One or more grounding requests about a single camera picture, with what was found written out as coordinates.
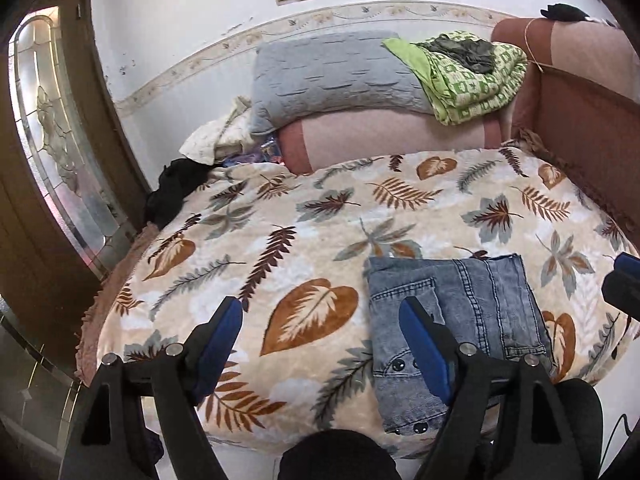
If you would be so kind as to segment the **blue denim pants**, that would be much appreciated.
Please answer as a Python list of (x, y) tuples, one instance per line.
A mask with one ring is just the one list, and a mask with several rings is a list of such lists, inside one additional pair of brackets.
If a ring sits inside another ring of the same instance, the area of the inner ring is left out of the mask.
[(383, 429), (413, 436), (442, 426), (448, 408), (431, 394), (399, 326), (401, 301), (414, 297), (460, 342), (495, 359), (526, 354), (554, 367), (551, 339), (520, 256), (485, 260), (372, 257), (366, 272), (373, 387)]

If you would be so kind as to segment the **leaf pattern fleece blanket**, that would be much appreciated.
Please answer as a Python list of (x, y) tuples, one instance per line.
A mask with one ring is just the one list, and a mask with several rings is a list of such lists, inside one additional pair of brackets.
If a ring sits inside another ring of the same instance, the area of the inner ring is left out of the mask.
[(198, 404), (210, 440), (277, 453), (318, 430), (351, 429), (415, 458), (438, 429), (383, 429), (370, 258), (520, 256), (552, 377), (597, 382), (639, 333), (600, 291), (627, 250), (564, 172), (517, 148), (376, 156), (301, 176), (273, 164), (218, 169), (165, 229), (141, 234), (105, 283), (84, 319), (77, 371), (90, 382), (108, 352), (154, 358), (233, 296), (242, 330)]

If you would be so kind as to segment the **pink brown sofa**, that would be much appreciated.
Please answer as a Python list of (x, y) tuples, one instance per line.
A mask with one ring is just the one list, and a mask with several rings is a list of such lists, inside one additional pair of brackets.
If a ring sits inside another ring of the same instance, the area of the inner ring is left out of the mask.
[(639, 57), (626, 35), (590, 22), (508, 18), (492, 39), (522, 48), (529, 66), (516, 98), (459, 127), (398, 110), (343, 110), (278, 132), (285, 165), (310, 174), (338, 162), (420, 151), (524, 143), (639, 239)]

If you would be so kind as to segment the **black cloth at sofa edge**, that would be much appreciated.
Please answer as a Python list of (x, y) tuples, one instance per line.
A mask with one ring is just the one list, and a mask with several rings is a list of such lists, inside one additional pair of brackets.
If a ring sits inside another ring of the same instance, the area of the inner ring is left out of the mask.
[(160, 173), (158, 188), (146, 196), (143, 222), (155, 224), (159, 230), (166, 228), (178, 216), (186, 196), (207, 182), (217, 167), (219, 164), (201, 164), (190, 158), (174, 159)]

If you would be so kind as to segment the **white crumpled cloth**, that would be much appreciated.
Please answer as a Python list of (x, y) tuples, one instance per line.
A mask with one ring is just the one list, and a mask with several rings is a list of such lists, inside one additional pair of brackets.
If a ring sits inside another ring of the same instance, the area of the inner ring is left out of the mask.
[(236, 96), (230, 112), (194, 130), (180, 146), (179, 153), (204, 165), (248, 153), (256, 144), (250, 134), (251, 108), (249, 98)]

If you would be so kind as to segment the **colourful packet beside pillow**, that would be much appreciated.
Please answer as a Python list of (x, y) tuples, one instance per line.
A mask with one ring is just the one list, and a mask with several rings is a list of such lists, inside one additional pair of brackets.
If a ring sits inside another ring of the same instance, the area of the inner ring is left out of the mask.
[(266, 136), (262, 142), (245, 154), (237, 154), (227, 157), (222, 166), (228, 168), (245, 164), (276, 164), (283, 165), (283, 155), (276, 136)]

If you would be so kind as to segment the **green patterned folded blanket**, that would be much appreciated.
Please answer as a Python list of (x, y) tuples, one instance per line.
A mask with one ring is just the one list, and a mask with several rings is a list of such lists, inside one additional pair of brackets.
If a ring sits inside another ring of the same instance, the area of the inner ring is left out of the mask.
[[(454, 39), (482, 39), (472, 32), (445, 32)], [(461, 125), (507, 106), (524, 82), (528, 59), (514, 44), (490, 42), (495, 46), (495, 69), (476, 74), (441, 53), (418, 47), (418, 42), (387, 38), (383, 46), (401, 60), (418, 78), (435, 118), (445, 126)]]

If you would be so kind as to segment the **dark cloth on green blanket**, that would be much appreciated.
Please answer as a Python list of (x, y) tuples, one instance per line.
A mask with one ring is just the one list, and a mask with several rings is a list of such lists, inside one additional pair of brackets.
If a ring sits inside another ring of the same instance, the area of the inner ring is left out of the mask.
[(495, 69), (495, 46), (484, 39), (454, 39), (440, 34), (416, 45), (424, 50), (446, 55), (476, 74), (489, 74)]

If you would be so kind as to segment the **wooden glass panel door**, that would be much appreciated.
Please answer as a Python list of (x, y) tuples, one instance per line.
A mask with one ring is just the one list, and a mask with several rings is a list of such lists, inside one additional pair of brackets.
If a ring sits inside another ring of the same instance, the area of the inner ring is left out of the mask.
[(90, 0), (36, 0), (1, 37), (1, 293), (15, 314), (84, 312), (134, 242), (144, 192)]

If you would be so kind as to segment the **black item on sofa back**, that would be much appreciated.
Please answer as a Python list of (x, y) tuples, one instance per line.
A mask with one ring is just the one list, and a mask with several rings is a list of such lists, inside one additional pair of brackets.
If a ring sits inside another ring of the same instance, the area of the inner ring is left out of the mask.
[(583, 22), (589, 18), (589, 15), (583, 10), (566, 3), (548, 4), (545, 9), (540, 10), (540, 14), (547, 20), (564, 23)]

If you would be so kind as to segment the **grey quilted pillow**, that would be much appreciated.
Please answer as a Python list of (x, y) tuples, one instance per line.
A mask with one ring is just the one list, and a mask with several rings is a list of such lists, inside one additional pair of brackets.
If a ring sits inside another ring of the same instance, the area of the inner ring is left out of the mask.
[(272, 133), (299, 118), (352, 108), (431, 114), (418, 77), (384, 46), (390, 30), (275, 41), (257, 49), (250, 132)]

